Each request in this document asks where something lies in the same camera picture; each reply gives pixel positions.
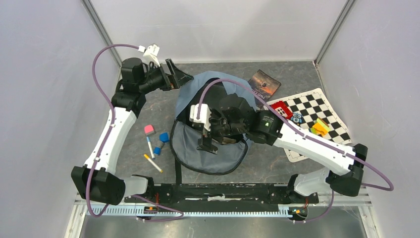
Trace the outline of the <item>blue fabric backpack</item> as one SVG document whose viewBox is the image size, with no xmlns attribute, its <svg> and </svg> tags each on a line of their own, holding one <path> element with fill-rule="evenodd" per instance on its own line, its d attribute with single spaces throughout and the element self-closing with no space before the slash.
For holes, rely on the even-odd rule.
<svg viewBox="0 0 420 238">
<path fill-rule="evenodd" d="M 233 144 L 222 145 L 214 142 L 217 154 L 197 150 L 201 130 L 191 127 L 189 110 L 198 103 L 205 87 L 216 79 L 223 79 L 213 85 L 206 93 L 204 103 L 215 107 L 220 98 L 237 94 L 243 97 L 251 107 L 256 108 L 256 100 L 249 88 L 249 83 L 239 77 L 217 71 L 206 71 L 194 76 L 194 79 L 181 87 L 175 104 L 175 121 L 170 133 L 170 148 L 175 160 L 184 167 L 207 175 L 226 175 L 236 170 L 246 158 L 253 142 L 244 134 L 235 137 Z"/>
</svg>

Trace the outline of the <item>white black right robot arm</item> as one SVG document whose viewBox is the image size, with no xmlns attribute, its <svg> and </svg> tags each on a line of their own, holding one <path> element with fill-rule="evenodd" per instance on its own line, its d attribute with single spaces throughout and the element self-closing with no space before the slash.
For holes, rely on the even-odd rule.
<svg viewBox="0 0 420 238">
<path fill-rule="evenodd" d="M 198 150 L 216 154 L 218 148 L 213 145 L 213 139 L 246 135 L 255 143 L 292 150 L 322 164 L 321 170 L 291 176 L 286 196 L 292 202 L 330 189 L 349 197 L 359 194 L 364 174 L 362 163 L 368 152 L 365 145 L 336 144 L 298 127 L 278 113 L 256 111 L 237 94 L 222 98 L 217 109 L 207 104 L 191 105 L 190 121 L 203 129 Z"/>
</svg>

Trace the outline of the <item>dark orange paperback book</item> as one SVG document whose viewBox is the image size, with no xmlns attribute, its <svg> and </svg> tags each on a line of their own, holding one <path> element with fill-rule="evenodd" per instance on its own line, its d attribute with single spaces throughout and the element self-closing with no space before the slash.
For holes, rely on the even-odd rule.
<svg viewBox="0 0 420 238">
<path fill-rule="evenodd" d="M 253 92 L 265 102 L 268 102 L 281 86 L 281 82 L 269 76 L 261 69 L 248 80 L 248 83 Z"/>
</svg>

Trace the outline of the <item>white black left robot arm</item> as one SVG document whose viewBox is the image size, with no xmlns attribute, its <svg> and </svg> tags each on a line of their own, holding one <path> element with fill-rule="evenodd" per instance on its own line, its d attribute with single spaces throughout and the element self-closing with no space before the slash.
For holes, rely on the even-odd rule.
<svg viewBox="0 0 420 238">
<path fill-rule="evenodd" d="M 193 80 L 193 76 L 178 69 L 166 59 L 169 72 L 153 62 L 146 64 L 139 58 L 122 62 L 121 79 L 110 100 L 110 111 L 98 143 L 83 166 L 75 166 L 71 178 L 80 196 L 89 202 L 118 205 L 125 197 L 137 195 L 150 202 L 156 189 L 149 185 L 151 178 L 115 175 L 117 160 L 124 141 L 146 102 L 146 94 L 154 90 L 178 89 Z"/>
</svg>

